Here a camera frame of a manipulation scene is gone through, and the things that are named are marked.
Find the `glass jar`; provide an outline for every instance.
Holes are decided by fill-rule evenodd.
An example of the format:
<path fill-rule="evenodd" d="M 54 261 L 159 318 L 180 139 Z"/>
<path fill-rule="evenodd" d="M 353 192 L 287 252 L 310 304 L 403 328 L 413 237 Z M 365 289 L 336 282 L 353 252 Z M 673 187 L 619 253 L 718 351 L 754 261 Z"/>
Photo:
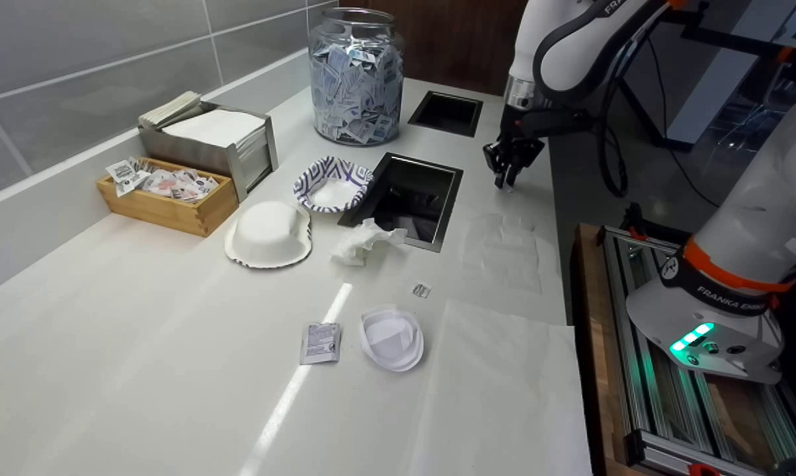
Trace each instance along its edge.
<path fill-rule="evenodd" d="M 393 16 L 332 7 L 310 32 L 314 129 L 332 143 L 380 146 L 398 131 L 402 44 Z"/>

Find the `gray tile wall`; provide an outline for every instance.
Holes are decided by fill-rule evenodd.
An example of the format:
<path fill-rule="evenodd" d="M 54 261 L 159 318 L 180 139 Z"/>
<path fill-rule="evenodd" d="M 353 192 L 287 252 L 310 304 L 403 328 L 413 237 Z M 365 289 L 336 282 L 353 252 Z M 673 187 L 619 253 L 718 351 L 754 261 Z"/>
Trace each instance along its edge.
<path fill-rule="evenodd" d="M 332 0 L 0 0 L 0 187 L 307 44 Z"/>

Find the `wooden tray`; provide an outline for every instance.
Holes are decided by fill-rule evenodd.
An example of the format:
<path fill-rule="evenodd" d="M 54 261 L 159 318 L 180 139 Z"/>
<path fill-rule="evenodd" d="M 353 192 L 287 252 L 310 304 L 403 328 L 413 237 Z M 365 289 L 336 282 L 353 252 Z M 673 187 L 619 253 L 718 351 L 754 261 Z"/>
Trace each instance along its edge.
<path fill-rule="evenodd" d="M 159 162 L 159 158 L 146 158 L 152 170 L 192 170 L 192 166 L 181 166 L 181 163 L 168 163 L 168 162 Z M 209 192 L 204 200 L 180 200 L 180 197 L 164 197 L 164 195 L 152 195 L 146 191 L 135 191 L 123 197 L 114 195 L 114 179 L 103 176 L 98 179 L 99 195 L 106 200 L 106 207 L 114 213 L 127 213 L 143 223 L 155 223 L 162 226 L 173 226 L 181 233 L 192 233 L 192 234 L 210 234 L 213 226 L 221 224 L 221 220 L 226 220 L 234 207 L 234 187 L 232 179 L 225 174 L 210 174 L 204 170 L 195 170 L 204 176 L 213 176 L 216 179 L 216 191 Z"/>

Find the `white countertop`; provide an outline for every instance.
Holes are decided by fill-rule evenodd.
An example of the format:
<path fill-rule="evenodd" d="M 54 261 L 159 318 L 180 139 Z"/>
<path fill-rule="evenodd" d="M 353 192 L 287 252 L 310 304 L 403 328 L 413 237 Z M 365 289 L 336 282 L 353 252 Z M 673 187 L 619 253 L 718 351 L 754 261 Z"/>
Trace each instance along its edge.
<path fill-rule="evenodd" d="M 407 82 L 402 122 L 425 90 Z M 282 163 L 232 217 L 292 200 L 290 182 L 328 154 L 372 170 L 397 151 L 463 170 L 438 253 L 378 248 L 365 267 L 341 267 L 331 252 L 348 226 L 312 217 L 303 263 L 247 271 L 221 253 L 232 220 L 192 237 L 111 213 L 0 285 L 0 476 L 237 476 L 267 450 L 265 474 L 403 474 L 446 304 L 566 323 L 550 156 L 500 192 L 480 156 L 500 98 L 433 90 L 484 100 L 475 137 L 402 123 L 389 146 L 341 147 L 312 131 L 307 93 L 286 100 Z M 526 261 L 500 245 L 505 230 L 533 234 Z M 505 258 L 529 271 L 495 267 Z M 413 295 L 414 282 L 431 295 Z M 300 328 L 337 294 L 341 361 L 299 368 Z M 421 318 L 431 355 L 418 371 L 389 376 L 365 359 L 356 315 L 378 304 Z"/>

